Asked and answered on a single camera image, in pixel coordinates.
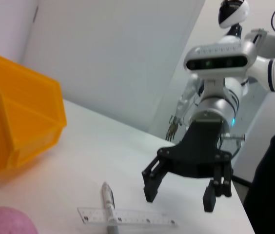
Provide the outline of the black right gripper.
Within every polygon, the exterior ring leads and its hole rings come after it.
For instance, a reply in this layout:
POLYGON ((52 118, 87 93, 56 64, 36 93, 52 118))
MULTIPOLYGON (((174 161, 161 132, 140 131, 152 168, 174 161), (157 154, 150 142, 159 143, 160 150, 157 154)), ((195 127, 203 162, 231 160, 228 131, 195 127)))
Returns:
POLYGON ((217 197, 231 197, 232 154, 217 147, 223 132, 222 121, 194 121, 178 144, 160 148, 142 171, 147 202, 154 201, 168 172, 190 178, 212 178, 203 195, 205 212, 213 212, 217 197))

